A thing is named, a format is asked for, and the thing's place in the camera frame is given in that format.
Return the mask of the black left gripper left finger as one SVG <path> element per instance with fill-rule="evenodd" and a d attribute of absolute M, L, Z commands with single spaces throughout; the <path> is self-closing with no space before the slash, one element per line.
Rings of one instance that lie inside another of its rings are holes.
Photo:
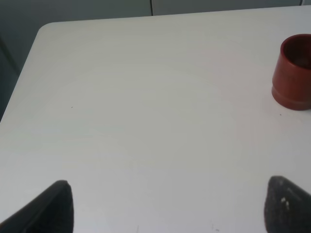
<path fill-rule="evenodd" d="M 54 182 L 0 224 L 2 233 L 72 233 L 74 204 L 68 181 Z"/>

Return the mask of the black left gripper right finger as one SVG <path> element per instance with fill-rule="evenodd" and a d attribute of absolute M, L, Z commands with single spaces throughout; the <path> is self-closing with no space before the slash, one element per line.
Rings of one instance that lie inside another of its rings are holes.
<path fill-rule="evenodd" d="M 268 233 L 310 233 L 311 195 L 283 176 L 269 179 L 264 204 Z"/>

